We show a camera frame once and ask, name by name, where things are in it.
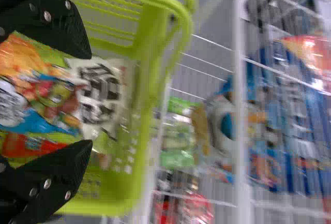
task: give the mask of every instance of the product package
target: product package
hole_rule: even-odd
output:
[[[164,135],[160,164],[167,169],[195,164],[196,143],[191,119],[168,113],[164,121]]]
[[[178,97],[170,97],[168,104],[168,112],[175,113],[183,116],[190,116],[192,109],[198,103],[183,100]]]
[[[0,44],[0,153],[19,166],[92,139],[90,164],[109,168],[132,72],[124,59],[81,60],[11,34]]]
[[[158,174],[158,191],[185,194],[184,199],[154,195],[156,223],[213,223],[213,205],[199,191],[199,179],[181,171],[162,171]]]

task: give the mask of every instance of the metal stud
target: metal stud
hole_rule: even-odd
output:
[[[67,8],[68,10],[71,9],[70,1],[66,0],[65,5],[66,5],[66,8]]]
[[[30,194],[29,194],[29,196],[30,197],[34,197],[36,194],[37,194],[37,188],[32,188],[31,190],[30,190]]]
[[[68,201],[70,199],[70,197],[71,197],[71,192],[70,192],[70,190],[68,190],[67,193],[66,193],[66,196],[64,197],[64,199],[66,201]]]
[[[4,163],[0,163],[0,173],[4,172],[6,169],[6,165]]]
[[[43,188],[44,189],[49,189],[49,187],[51,187],[51,184],[52,184],[52,180],[51,179],[47,179],[45,181],[45,183],[43,184]]]
[[[31,10],[32,12],[36,11],[36,7],[35,7],[35,5],[33,5],[32,3],[29,3],[29,6],[30,6],[30,10]]]
[[[6,34],[5,30],[0,27],[0,36],[4,36]]]
[[[48,11],[45,11],[45,12],[43,13],[43,17],[45,18],[45,20],[46,20],[47,22],[51,22],[51,20],[52,20],[52,16],[51,16],[51,14],[50,14]]]

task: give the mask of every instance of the green shopping basket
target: green shopping basket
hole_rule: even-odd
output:
[[[119,216],[131,210],[143,188],[152,108],[172,73],[180,52],[190,40],[194,0],[71,0],[83,19],[94,51],[106,51],[138,61],[138,79],[130,111],[129,132],[120,131],[110,170],[89,167],[85,180],[97,178],[97,198],[76,197],[60,212]],[[169,16],[176,16],[173,24]],[[162,66],[168,44],[176,41],[171,58]],[[107,141],[102,134],[98,141]]]

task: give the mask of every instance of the white metal bar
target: white metal bar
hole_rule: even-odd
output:
[[[151,213],[152,209],[152,202],[153,202],[153,190],[156,185],[156,174],[157,174],[157,168],[159,167],[158,165],[158,158],[161,152],[161,144],[162,144],[162,137],[163,137],[163,122],[164,118],[167,113],[168,109],[168,103],[169,103],[169,97],[170,97],[170,85],[171,85],[171,80],[168,80],[168,83],[166,84],[166,88],[164,90],[163,96],[162,96],[162,107],[160,109],[161,111],[161,121],[159,125],[159,130],[158,130],[158,135],[156,140],[157,143],[150,141],[149,143],[152,146],[152,149],[149,154],[149,159],[152,159],[154,164],[152,166],[149,165],[148,161],[147,162],[147,167],[148,169],[146,170],[146,176],[145,176],[145,189],[144,189],[144,195],[140,201],[139,204],[139,211],[133,211],[133,215],[136,215],[139,217],[140,222],[139,223],[149,223],[149,215]]]
[[[246,63],[244,62],[243,20],[240,18],[240,0],[233,0],[233,62],[234,62],[234,103],[235,103],[235,146],[236,146],[236,215],[237,224],[251,224],[251,187],[247,182],[247,123],[246,119]]]
[[[317,218],[325,218],[325,219],[331,219],[331,215],[327,214],[323,211],[314,211],[309,208],[304,207],[293,207],[293,206],[287,206],[278,204],[275,202],[269,202],[269,201],[251,201],[251,203],[258,208],[263,208],[266,210],[277,210],[281,212],[291,212],[299,215],[304,216],[313,216]]]
[[[196,59],[196,60],[202,61],[202,62],[204,62],[204,63],[206,63],[206,64],[209,64],[209,65],[215,66],[215,67],[220,68],[220,69],[222,69],[222,70],[225,70],[225,71],[227,71],[227,72],[233,73],[233,71],[231,71],[231,70],[228,70],[228,69],[226,69],[226,68],[224,68],[224,67],[222,67],[222,66],[219,66],[219,65],[215,65],[215,64],[213,64],[213,63],[211,63],[211,62],[208,62],[208,61],[206,61],[206,60],[203,60],[203,59],[201,59],[201,58],[198,58],[198,57],[192,56],[192,55],[187,54],[187,53],[184,53],[184,52],[182,52],[181,54],[182,54],[182,55],[185,55],[185,56],[188,56],[188,57],[191,57],[191,58],[194,58],[194,59]]]
[[[161,194],[163,196],[176,197],[176,198],[194,200],[194,201],[199,201],[199,202],[209,202],[211,204],[217,204],[217,205],[228,206],[228,207],[237,207],[236,205],[233,205],[229,202],[217,201],[217,200],[212,200],[212,199],[202,199],[202,198],[196,198],[196,197],[189,197],[189,196],[182,195],[182,194],[169,193],[167,191],[160,191],[160,190],[154,190],[153,192],[155,194]]]
[[[204,40],[204,41],[207,41],[207,42],[209,42],[209,43],[211,43],[211,44],[214,44],[214,45],[216,45],[216,46],[218,46],[218,47],[221,47],[221,48],[223,48],[223,49],[225,49],[225,50],[232,51],[231,48],[228,48],[228,47],[222,46],[221,44],[218,44],[218,43],[216,43],[216,42],[213,42],[213,41],[211,41],[211,40],[209,40],[209,39],[203,38],[203,37],[198,36],[198,35],[196,35],[196,34],[192,34],[192,36],[193,36],[193,37],[196,37],[196,38],[199,38],[199,39],[202,39],[202,40]]]
[[[274,72],[274,73],[276,73],[276,74],[279,74],[279,75],[281,75],[282,77],[285,77],[285,78],[287,78],[287,79],[291,79],[291,80],[293,80],[293,81],[295,81],[295,82],[297,82],[297,83],[303,84],[303,85],[305,85],[305,86],[307,86],[307,87],[309,87],[309,88],[316,89],[313,85],[311,85],[311,84],[309,84],[309,83],[306,83],[306,82],[304,82],[304,81],[302,81],[302,80],[299,80],[299,79],[297,79],[297,78],[294,78],[294,77],[292,77],[292,76],[289,76],[289,75],[287,75],[286,73],[284,73],[284,72],[282,72],[282,71],[272,69],[272,68],[270,68],[270,67],[268,67],[268,66],[265,66],[265,65],[263,65],[263,64],[261,64],[261,63],[258,63],[258,62],[256,62],[256,61],[254,61],[254,60],[251,60],[251,59],[248,58],[248,57],[244,57],[243,60],[245,60],[245,61],[247,61],[247,62],[249,62],[249,63],[252,63],[252,64],[254,64],[254,65],[260,66],[260,67],[262,67],[262,68],[264,68],[264,69],[266,69],[266,70],[272,71],[272,72]],[[324,95],[331,96],[331,93],[330,93],[330,92],[327,92],[327,91],[319,91],[319,92],[322,93],[322,94],[324,94]]]
[[[183,67],[185,67],[185,68],[188,68],[188,69],[190,69],[190,70],[194,70],[194,71],[199,72],[199,73],[201,73],[201,74],[204,74],[204,75],[207,75],[207,76],[209,76],[209,77],[215,78],[215,79],[217,79],[217,80],[220,80],[220,81],[226,82],[226,80],[224,80],[224,79],[222,79],[222,78],[218,78],[218,77],[216,77],[216,76],[213,76],[213,75],[211,75],[211,74],[205,73],[205,72],[203,72],[203,71],[193,69],[192,67],[189,67],[189,66],[186,66],[186,65],[183,65],[183,64],[180,64],[180,63],[177,63],[177,64],[180,65],[180,66],[183,66]]]
[[[185,91],[180,91],[180,90],[178,90],[178,89],[176,89],[176,88],[170,88],[170,89],[172,89],[173,91],[181,92],[181,93],[186,94],[186,95],[189,95],[189,96],[197,97],[197,98],[199,98],[199,99],[201,99],[201,100],[205,100],[205,99],[206,99],[206,98],[202,98],[202,97],[200,97],[200,96],[196,96],[196,95],[190,94],[190,93],[185,92]]]

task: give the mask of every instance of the hanging product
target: hanging product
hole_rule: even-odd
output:
[[[168,111],[189,114],[193,103],[179,98],[173,100]],[[164,135],[160,155],[161,166],[167,169],[194,166],[195,157],[196,139],[191,119],[183,115],[167,113],[164,119]]]

